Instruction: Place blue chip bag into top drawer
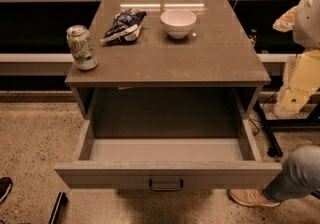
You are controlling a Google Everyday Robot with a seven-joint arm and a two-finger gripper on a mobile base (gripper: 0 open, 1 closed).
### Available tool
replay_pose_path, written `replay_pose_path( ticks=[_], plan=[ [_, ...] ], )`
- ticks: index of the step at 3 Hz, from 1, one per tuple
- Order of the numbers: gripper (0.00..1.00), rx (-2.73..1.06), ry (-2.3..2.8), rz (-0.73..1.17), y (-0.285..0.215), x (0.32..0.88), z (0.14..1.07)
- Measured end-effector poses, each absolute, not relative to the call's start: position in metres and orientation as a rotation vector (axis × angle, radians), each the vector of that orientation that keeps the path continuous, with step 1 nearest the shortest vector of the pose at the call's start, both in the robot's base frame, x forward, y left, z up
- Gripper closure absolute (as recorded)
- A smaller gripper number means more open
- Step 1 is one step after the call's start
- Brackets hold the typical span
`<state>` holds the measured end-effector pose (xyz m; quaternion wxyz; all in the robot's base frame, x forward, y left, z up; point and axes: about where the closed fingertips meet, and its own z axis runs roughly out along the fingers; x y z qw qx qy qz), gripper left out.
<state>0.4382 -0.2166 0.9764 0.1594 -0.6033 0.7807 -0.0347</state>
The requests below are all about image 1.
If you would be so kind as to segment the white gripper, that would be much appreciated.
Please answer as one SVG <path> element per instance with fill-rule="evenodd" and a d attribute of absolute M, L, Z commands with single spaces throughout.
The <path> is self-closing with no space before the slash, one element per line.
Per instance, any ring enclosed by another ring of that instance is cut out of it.
<path fill-rule="evenodd" d="M 291 31 L 296 10 L 296 6 L 290 8 L 273 23 L 272 28 L 279 32 Z M 305 50 L 298 57 L 290 56 L 282 81 L 274 113 L 279 117 L 289 117 L 298 113 L 320 88 L 320 50 Z"/>

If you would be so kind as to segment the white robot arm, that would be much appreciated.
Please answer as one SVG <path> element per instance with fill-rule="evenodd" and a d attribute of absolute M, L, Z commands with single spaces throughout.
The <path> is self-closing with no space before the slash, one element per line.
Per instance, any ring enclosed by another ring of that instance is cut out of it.
<path fill-rule="evenodd" d="M 300 0 L 278 18 L 273 29 L 293 33 L 293 41 L 304 47 L 298 57 L 289 57 L 274 113 L 289 117 L 298 113 L 320 88 L 320 0 Z"/>

